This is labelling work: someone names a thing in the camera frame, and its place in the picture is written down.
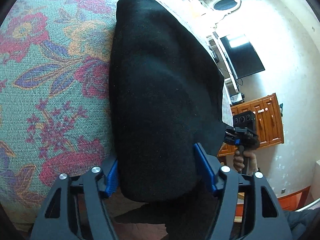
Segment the dark sleeved right forearm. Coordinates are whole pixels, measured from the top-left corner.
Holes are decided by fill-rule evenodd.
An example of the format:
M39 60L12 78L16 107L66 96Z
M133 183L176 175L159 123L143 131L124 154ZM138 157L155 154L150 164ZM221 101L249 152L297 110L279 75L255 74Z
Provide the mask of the dark sleeved right forearm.
M289 224L292 239L294 240L307 240L307 239L318 239L320 240L319 234L319 220L320 210L319 207L316 209L305 209L302 211L284 211L285 217Z

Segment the person's right hand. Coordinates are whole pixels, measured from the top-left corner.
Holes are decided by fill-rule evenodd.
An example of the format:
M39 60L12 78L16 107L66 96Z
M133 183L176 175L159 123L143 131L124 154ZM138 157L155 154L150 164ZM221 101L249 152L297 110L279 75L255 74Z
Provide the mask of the person's right hand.
M245 151L243 153L243 155L241 155L239 150L236 150L234 152L234 157L233 157L233 166L236 171L241 172L245 168L244 158L248 159L247 174L252 175L253 173L259 171L259 168L257 165L257 157L255 155L255 152L254 151Z

